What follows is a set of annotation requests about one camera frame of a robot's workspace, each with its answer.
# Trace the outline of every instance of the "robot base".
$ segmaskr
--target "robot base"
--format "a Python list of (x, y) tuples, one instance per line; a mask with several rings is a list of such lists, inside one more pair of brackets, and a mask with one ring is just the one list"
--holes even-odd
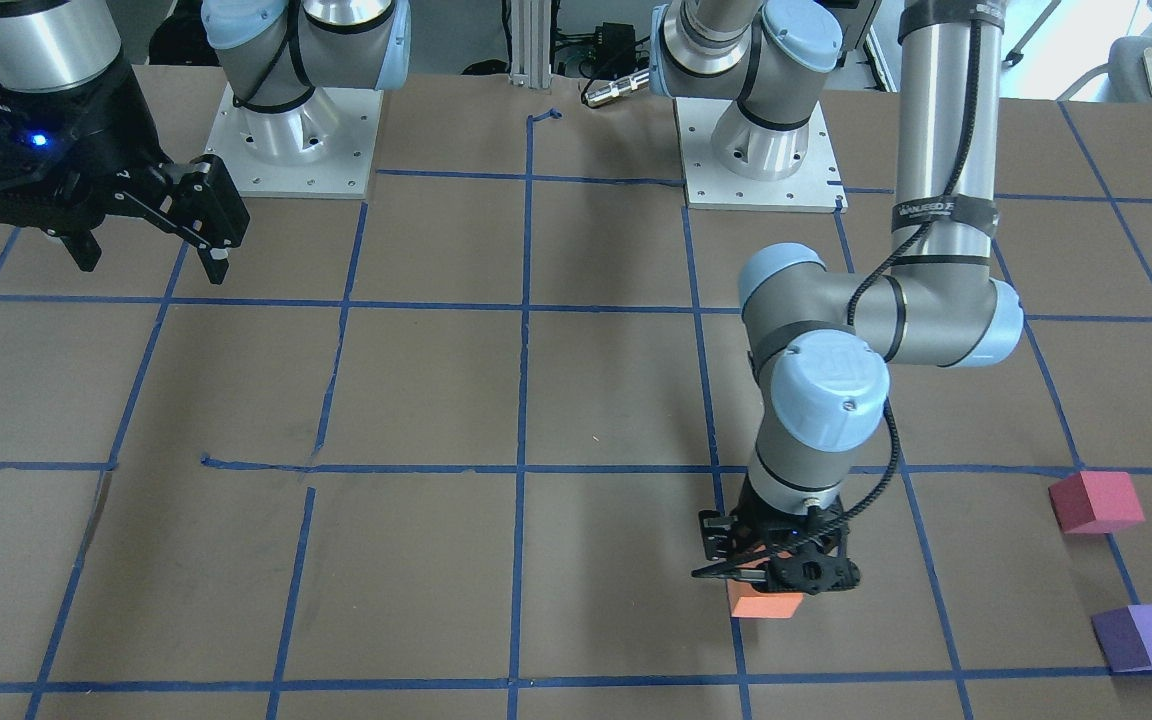
[(321, 160), (306, 165), (273, 165), (247, 149), (247, 128), (234, 108), (233, 90), (225, 86), (220, 108), (207, 136), (207, 152), (225, 159), (243, 197), (319, 197), (362, 200), (367, 196), (376, 131), (382, 94), (376, 90), (320, 88), (344, 118), (343, 131), (332, 138)]
[(691, 209), (833, 213), (841, 202), (847, 210), (838, 160), (819, 105), (808, 123), (810, 145), (799, 169), (782, 181), (755, 181), (725, 168), (710, 143), (718, 119), (732, 100), (679, 97), (676, 103), (687, 205)]

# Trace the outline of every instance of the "robotic arm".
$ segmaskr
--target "robotic arm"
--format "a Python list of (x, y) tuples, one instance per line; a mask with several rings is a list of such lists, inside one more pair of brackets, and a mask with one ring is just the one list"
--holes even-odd
[[(699, 14), (705, 5), (677, 0), (670, 13), (685, 24), (689, 12), (707, 17)], [(722, 3), (732, 13), (737, 5), (758, 3)], [(761, 10), (764, 35), (773, 26), (767, 6)], [(662, 25), (667, 50), (668, 17)], [(696, 24), (699, 20), (675, 36), (698, 47), (718, 41), (717, 35), (695, 37)], [(741, 50), (745, 36), (733, 35), (735, 24), (735, 18), (723, 24), (728, 50), (722, 65), (740, 68), (750, 53)], [(753, 32), (758, 29), (755, 22)], [(887, 363), (991, 365), (1020, 341), (1020, 297), (990, 276), (988, 265), (996, 232), (1001, 36), (1001, 0), (910, 0), (905, 7), (890, 258), (867, 276), (829, 273), (808, 247), (781, 243), (756, 253), (742, 270), (741, 316), (764, 416), (735, 510), (702, 511), (705, 553), (719, 562), (696, 570), (695, 577), (741, 579), (763, 592), (855, 588), (861, 574), (847, 559), (847, 523), (890, 482), (900, 454), (887, 406)], [(662, 61), (662, 76), (672, 82), (675, 70), (668, 63), (680, 65), (675, 69), (681, 71), (684, 61), (669, 58)], [(695, 61), (685, 66), (692, 73), (699, 67)], [(797, 73), (814, 82), (809, 73)], [(767, 119), (790, 119), (768, 118), (768, 105), (749, 101), (758, 77), (742, 83), (742, 118), (755, 127)], [(689, 76), (689, 82), (699, 81)], [(780, 106), (794, 105), (785, 100)], [(838, 492), (856, 452), (882, 419), (892, 435), (886, 473), (846, 510)]]
[(91, 272), (106, 214), (195, 247), (212, 283), (248, 213), (218, 156), (177, 165), (105, 0), (0, 0), (0, 223), (44, 229)]

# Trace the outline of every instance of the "black cable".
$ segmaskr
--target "black cable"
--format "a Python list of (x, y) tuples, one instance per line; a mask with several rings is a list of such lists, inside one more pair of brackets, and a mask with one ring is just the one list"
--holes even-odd
[[(950, 169), (950, 179), (945, 183), (945, 192), (941, 195), (954, 194), (954, 187), (958, 184), (958, 180), (963, 177), (963, 168), (967, 167), (968, 154), (972, 151), (972, 139), (975, 136), (975, 114), (977, 114), (977, 103), (979, 99), (979, 82), (980, 82), (980, 22), (976, 20), (972, 23), (972, 48), (968, 53), (968, 86), (967, 93), (963, 100), (963, 127), (958, 131), (958, 151), (954, 159), (954, 167)], [(910, 247), (918, 245), (919, 242), (927, 237), (927, 233), (932, 232), (932, 222), (920, 223), (918, 229), (910, 236), (909, 240), (902, 242), (900, 247), (892, 255), (887, 256), (886, 260), (882, 260), (878, 265), (878, 268), (873, 273), (869, 273), (864, 281), (861, 281), (859, 286), (856, 286), (856, 291), (852, 293), (851, 298), (847, 301), (847, 325), (856, 324), (856, 305), (861, 303), (861, 295), (864, 295), (873, 283), (878, 282), (878, 278), (882, 276), (887, 270), (890, 270), (892, 265), (896, 264), (896, 260), (901, 258), (902, 255), (909, 252)]]
[(602, 70), (611, 67), (612, 63), (614, 63), (614, 61), (617, 61), (621, 58), (623, 58), (628, 50), (636, 51), (637, 47), (644, 44), (644, 41), (649, 40), (652, 40), (652, 36), (649, 35), (641, 37), (638, 40), (634, 41), (634, 45), (626, 45), (624, 47), (621, 47), (620, 53), (617, 53), (616, 55), (612, 55), (611, 58), (602, 60), (602, 63), (598, 65), (598, 67), (596, 67), (593, 71), (589, 74), (589, 82), (586, 82), (585, 86), (579, 91), (581, 105), (585, 105), (586, 108), (589, 108), (589, 100), (585, 100), (585, 96), (589, 94), (589, 89), (594, 86), (594, 79), (598, 78), (599, 74), (602, 73)]
[(265, 69), (262, 69), (260, 77), (256, 78), (256, 86), (252, 88), (251, 94), (244, 100), (238, 99), (238, 91), (234, 91), (234, 108), (245, 108), (250, 101), (256, 99), (256, 96), (260, 93), (260, 88), (265, 85), (265, 81), (268, 81), (271, 74), (274, 74), (274, 68), (278, 67), (278, 61), (283, 59), (283, 53), (287, 53), (287, 47), (291, 45), (291, 38), (296, 35), (296, 23), (301, 18), (301, 0), (291, 0), (287, 6), (287, 26), (283, 28), (283, 39), (278, 45), (278, 53), (270, 59), (270, 63), (265, 65)]

